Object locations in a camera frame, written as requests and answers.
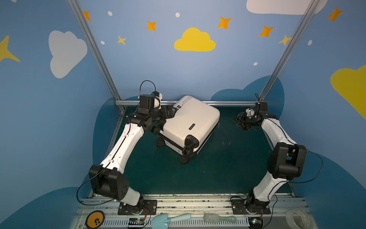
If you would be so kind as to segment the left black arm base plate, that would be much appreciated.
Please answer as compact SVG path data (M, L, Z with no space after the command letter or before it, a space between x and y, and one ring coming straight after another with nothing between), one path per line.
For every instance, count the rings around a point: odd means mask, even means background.
M157 200L144 200L139 202L137 206L120 203L118 215L156 215Z

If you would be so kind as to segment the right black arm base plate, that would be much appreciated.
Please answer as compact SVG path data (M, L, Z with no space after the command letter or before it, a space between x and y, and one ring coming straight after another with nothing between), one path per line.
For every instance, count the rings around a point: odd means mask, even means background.
M255 205L253 203L247 204L246 199L231 199L230 203L232 205L232 211L234 215L244 215L244 214L259 214L262 213L265 215L271 214L271 210L268 205L261 206L261 205Z

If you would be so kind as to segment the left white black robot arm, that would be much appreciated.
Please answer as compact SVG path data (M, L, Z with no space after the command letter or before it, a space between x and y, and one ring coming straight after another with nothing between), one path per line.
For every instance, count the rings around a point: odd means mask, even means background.
M143 195L130 187L124 176L127 161L145 131L152 123L165 123L174 117L171 106L162 106L163 95L157 91L139 96L139 105L130 113L124 130L106 158L100 165L93 165L89 170L92 190L95 194L118 200L127 206L130 212L138 214L143 211Z

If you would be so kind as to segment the white hard-shell suitcase black lining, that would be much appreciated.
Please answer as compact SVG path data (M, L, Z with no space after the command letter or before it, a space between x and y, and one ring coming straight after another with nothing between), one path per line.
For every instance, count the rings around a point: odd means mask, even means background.
M196 156L219 125L220 111L186 95L173 105L174 118L161 120L151 128L158 147L168 146L181 155L182 164Z

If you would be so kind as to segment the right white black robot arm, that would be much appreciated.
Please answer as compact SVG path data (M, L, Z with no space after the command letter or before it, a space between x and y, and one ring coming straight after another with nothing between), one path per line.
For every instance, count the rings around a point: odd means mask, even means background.
M255 103L253 108L239 113L233 120L245 131L260 127L272 149L266 163L266 175L250 190L245 201L247 212L257 214L269 206L271 197L282 185L301 176L307 149L289 137L277 116L269 113L266 102Z

